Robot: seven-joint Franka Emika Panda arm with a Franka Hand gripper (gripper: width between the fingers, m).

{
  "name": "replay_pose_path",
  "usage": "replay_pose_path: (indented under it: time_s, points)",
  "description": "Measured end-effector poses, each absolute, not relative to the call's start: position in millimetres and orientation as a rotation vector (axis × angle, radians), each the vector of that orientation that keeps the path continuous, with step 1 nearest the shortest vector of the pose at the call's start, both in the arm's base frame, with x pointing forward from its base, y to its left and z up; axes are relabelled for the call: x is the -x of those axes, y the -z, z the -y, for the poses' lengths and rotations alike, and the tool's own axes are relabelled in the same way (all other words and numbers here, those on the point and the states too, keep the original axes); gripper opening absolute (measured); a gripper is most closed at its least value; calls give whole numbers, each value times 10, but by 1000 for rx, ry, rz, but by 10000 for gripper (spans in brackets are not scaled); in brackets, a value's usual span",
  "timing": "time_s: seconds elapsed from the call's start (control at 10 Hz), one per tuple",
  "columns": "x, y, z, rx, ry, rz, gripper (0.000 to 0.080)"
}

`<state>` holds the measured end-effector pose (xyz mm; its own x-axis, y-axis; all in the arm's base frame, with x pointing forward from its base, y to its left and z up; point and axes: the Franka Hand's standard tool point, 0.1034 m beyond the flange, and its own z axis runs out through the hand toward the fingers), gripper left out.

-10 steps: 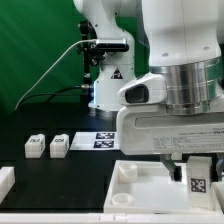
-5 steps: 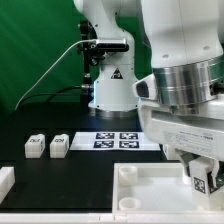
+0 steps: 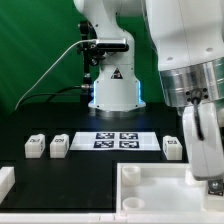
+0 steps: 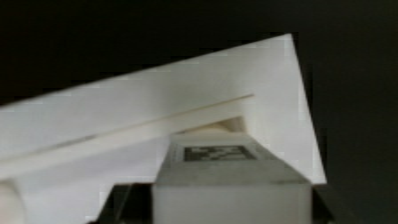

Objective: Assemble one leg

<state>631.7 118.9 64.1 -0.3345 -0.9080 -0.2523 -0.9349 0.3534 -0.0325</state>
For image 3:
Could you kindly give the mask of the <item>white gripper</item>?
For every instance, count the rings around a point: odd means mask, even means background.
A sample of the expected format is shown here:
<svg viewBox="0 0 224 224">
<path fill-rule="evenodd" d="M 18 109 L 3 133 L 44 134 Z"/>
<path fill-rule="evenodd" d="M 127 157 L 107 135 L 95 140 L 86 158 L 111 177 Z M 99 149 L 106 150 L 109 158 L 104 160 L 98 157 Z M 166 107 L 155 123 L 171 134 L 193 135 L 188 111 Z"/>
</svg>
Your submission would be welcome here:
<svg viewBox="0 0 224 224">
<path fill-rule="evenodd" d="M 222 179 L 224 151 L 215 105 L 213 103 L 200 104 L 198 110 L 203 140 L 199 140 L 197 136 L 194 108 L 186 107 L 182 117 L 192 175 L 198 181 Z"/>
</svg>

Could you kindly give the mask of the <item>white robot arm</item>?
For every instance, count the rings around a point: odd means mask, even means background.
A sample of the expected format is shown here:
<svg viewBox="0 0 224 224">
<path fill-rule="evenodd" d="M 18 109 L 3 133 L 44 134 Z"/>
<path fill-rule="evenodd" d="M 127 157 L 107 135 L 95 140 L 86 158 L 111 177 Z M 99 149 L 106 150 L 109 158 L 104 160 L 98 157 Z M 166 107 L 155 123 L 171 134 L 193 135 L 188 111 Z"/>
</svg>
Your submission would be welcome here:
<svg viewBox="0 0 224 224">
<path fill-rule="evenodd" d="M 223 0 L 73 0 L 96 32 L 100 64 L 92 111 L 105 116 L 145 107 L 135 76 L 135 40 L 119 16 L 143 15 L 158 56 L 165 103 L 182 112 L 195 179 L 224 177 L 215 102 L 224 98 Z"/>
</svg>

